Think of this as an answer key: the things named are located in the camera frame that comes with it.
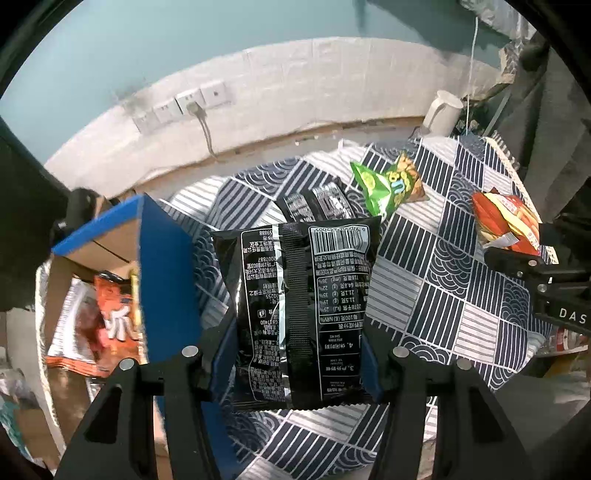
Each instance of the cardboard box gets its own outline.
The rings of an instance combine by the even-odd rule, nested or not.
[[[42,459],[50,470],[55,470],[60,463],[60,455],[43,411],[40,408],[18,408],[14,416],[31,456]]]
[[[95,272],[109,270],[125,278],[136,266],[149,361],[163,361],[199,342],[191,238],[149,196],[134,196],[110,208],[52,252],[44,315],[46,348],[74,275],[92,281]],[[89,405],[84,377],[57,368],[48,370],[57,419],[67,443]],[[204,416],[218,462],[236,463],[219,407],[207,406]]]

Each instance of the metal bolt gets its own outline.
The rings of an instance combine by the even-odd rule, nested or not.
[[[194,345],[187,345],[185,348],[183,348],[181,353],[183,354],[183,356],[190,358],[190,357],[195,356],[199,353],[199,348],[197,348]]]
[[[129,370],[134,365],[135,361],[132,358],[124,358],[121,362],[119,362],[119,368],[121,370]]]
[[[470,370],[472,368],[472,362],[467,358],[458,358],[456,365],[460,370]]]
[[[392,353],[394,354],[394,356],[397,356],[398,358],[406,358],[408,357],[408,348],[406,348],[405,346],[397,346],[394,349],[392,349]]]

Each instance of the snack bag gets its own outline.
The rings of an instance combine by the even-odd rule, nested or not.
[[[483,248],[498,247],[540,254],[540,230],[532,211],[516,195],[496,189],[472,194],[476,231]]]
[[[103,349],[96,361],[99,375],[107,377],[124,358],[139,362],[140,332],[134,324],[134,305],[129,283],[95,276],[96,301],[105,321],[98,330]]]
[[[415,179],[406,170],[392,169],[381,174],[355,162],[351,162],[351,168],[372,216],[386,218],[393,213],[410,196],[415,185]]]
[[[238,330],[234,406],[362,403],[361,333],[379,218],[213,232]]]
[[[402,150],[398,159],[396,160],[395,166],[389,168],[388,170],[396,169],[396,171],[405,171],[407,172],[413,179],[414,179],[414,187],[411,191],[410,195],[405,199],[405,202],[420,202],[422,200],[428,200],[429,197],[425,193],[425,188],[423,187],[423,179],[417,172],[417,168],[412,161],[412,159],[408,156],[406,150]]]
[[[324,185],[292,193],[275,203],[288,222],[355,218],[345,196],[345,185],[337,178]]]

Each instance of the cable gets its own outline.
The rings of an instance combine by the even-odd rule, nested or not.
[[[205,117],[207,116],[207,114],[205,113],[205,110],[203,110],[201,105],[199,105],[197,102],[191,102],[190,104],[188,104],[187,110],[191,115],[196,116],[197,120],[199,120],[199,123],[201,124],[201,128],[203,129],[203,135],[205,136],[205,143],[207,144],[207,150],[209,151],[209,154],[213,158],[217,158],[217,155],[213,152],[212,134],[209,131],[209,127],[207,126],[207,122],[205,121]]]
[[[466,104],[466,135],[468,134],[468,119],[470,118],[470,93],[472,92],[472,67],[474,65],[474,47],[476,47],[476,35],[478,35],[478,17],[475,18],[474,38],[472,39],[472,52],[470,53],[470,72],[468,73],[468,95]]]

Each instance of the patterned tablecloth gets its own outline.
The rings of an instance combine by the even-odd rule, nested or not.
[[[470,359],[492,390],[532,357],[549,325],[532,317],[523,284],[488,270],[476,239],[471,194],[496,187],[531,203],[510,164],[477,137],[427,138],[404,145],[415,159],[429,200],[402,205],[382,223],[366,317],[392,339],[430,361]],[[229,305],[210,239],[212,230],[281,223],[274,200],[340,177],[358,216],[366,216],[350,161],[385,170],[398,149],[342,142],[243,171],[209,177],[168,199],[163,208],[192,236],[196,286],[204,327],[216,325]],[[553,253],[543,249],[548,262]],[[387,416],[385,406],[356,405],[316,411],[232,412],[224,401],[241,479],[315,480],[370,464]],[[436,434],[437,404],[428,404],[425,439]]]

